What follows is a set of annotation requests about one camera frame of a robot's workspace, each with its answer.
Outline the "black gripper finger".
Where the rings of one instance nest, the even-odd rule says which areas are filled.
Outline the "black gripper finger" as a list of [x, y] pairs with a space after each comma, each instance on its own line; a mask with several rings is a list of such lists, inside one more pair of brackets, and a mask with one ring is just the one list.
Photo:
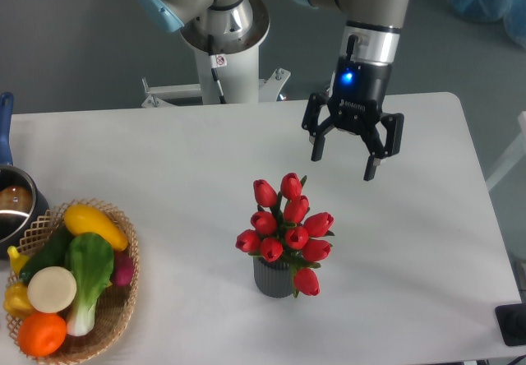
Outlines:
[[320, 113], [324, 106], [329, 108], [329, 98], [322, 94], [312, 93], [307, 101], [301, 124], [301, 127], [309, 132], [309, 139], [312, 144], [311, 161], [313, 162], [321, 160], [325, 147], [325, 136], [335, 127], [335, 121], [330, 110], [329, 116], [319, 122]]
[[363, 176], [364, 181], [371, 181], [376, 174], [376, 168], [385, 158], [397, 155], [400, 151], [404, 129], [404, 115], [402, 113], [383, 114], [380, 124], [385, 129], [385, 142], [382, 142], [376, 125], [367, 126], [362, 134], [369, 157]]

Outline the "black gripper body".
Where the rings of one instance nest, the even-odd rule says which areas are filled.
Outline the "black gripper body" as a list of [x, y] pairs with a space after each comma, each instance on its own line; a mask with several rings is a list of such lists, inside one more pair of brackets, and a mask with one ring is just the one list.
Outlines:
[[391, 65], [355, 62], [340, 57], [327, 104], [333, 125], [359, 136], [378, 136]]

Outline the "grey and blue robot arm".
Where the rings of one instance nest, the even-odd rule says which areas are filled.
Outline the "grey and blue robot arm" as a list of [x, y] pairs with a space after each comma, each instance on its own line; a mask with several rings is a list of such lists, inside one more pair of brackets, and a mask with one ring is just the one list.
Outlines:
[[[261, 0], [137, 1], [160, 29], [180, 33], [193, 48], [205, 104], [261, 100], [259, 47], [270, 29]], [[321, 159], [329, 131], [354, 134], [368, 150], [364, 178], [371, 180], [400, 149], [404, 117], [385, 113], [382, 104], [409, 0], [294, 1], [347, 17], [330, 93], [312, 94], [302, 120], [311, 157]]]

